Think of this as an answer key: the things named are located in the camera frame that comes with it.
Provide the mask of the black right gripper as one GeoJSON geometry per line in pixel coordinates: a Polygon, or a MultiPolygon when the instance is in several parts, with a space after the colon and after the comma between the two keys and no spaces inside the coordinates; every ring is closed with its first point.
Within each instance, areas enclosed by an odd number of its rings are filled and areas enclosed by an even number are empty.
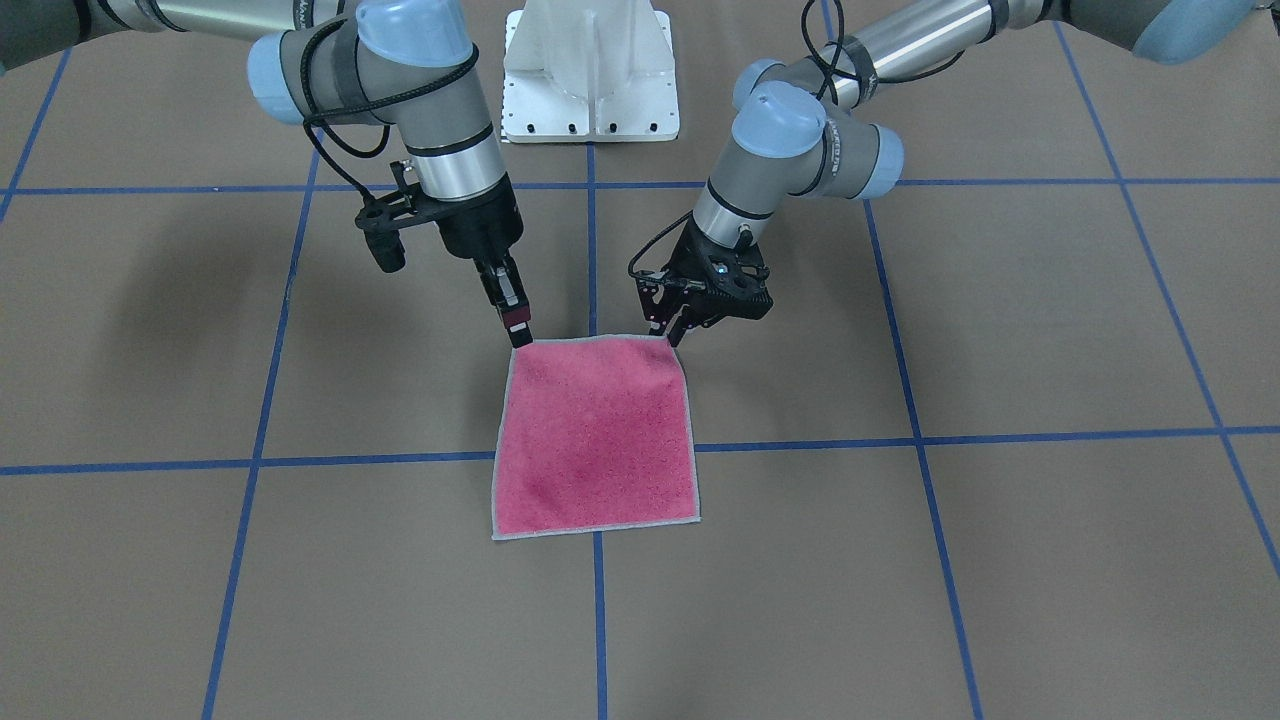
{"type": "Polygon", "coordinates": [[[531,307],[509,250],[525,224],[508,176],[486,192],[456,202],[442,202],[433,220],[445,250],[474,260],[489,304],[506,328],[512,347],[532,342],[531,307]]]}

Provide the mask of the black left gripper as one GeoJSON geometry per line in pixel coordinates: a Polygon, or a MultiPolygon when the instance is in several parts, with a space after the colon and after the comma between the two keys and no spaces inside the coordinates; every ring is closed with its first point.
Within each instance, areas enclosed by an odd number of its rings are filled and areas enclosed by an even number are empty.
{"type": "Polygon", "coordinates": [[[636,269],[648,334],[666,334],[677,348],[692,328],[710,328],[726,318],[759,320],[773,307],[765,286],[771,269],[749,225],[741,224],[731,233],[733,242],[723,246],[691,217],[681,217],[643,245],[636,259],[675,229],[681,233],[667,263],[658,270],[636,269]]]}

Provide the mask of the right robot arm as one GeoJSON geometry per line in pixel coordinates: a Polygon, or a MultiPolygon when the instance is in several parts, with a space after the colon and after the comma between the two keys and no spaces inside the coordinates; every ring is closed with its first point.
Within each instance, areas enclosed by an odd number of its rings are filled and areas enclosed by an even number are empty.
{"type": "Polygon", "coordinates": [[[511,247],[524,233],[515,188],[457,1],[5,1],[3,69],[13,70],[124,31],[201,33],[251,42],[250,90],[266,114],[300,126],[320,158],[348,152],[338,126],[392,132],[407,158],[384,196],[352,174],[355,218],[385,273],[406,264],[402,229],[433,224],[445,250],[474,263],[515,347],[532,340],[529,297],[511,247]]]}

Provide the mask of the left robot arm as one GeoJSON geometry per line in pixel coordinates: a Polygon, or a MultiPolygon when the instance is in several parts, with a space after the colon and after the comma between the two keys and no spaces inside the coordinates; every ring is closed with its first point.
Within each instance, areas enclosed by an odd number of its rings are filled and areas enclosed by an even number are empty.
{"type": "Polygon", "coordinates": [[[650,334],[677,346],[726,318],[773,305],[759,242],[788,197],[878,199],[899,182],[901,138],[855,118],[881,90],[950,68],[1005,31],[1057,20],[1164,65],[1224,41],[1257,1],[915,1],[791,63],[760,59],[733,85],[735,118],[669,259],[628,264],[650,334]]]}

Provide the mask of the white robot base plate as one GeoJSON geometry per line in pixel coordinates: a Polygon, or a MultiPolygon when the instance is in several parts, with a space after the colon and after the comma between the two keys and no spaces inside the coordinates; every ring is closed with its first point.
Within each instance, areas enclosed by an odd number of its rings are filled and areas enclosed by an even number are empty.
{"type": "Polygon", "coordinates": [[[504,22],[509,143],[653,143],[680,135],[669,14],[649,1],[527,1],[504,22]]]}

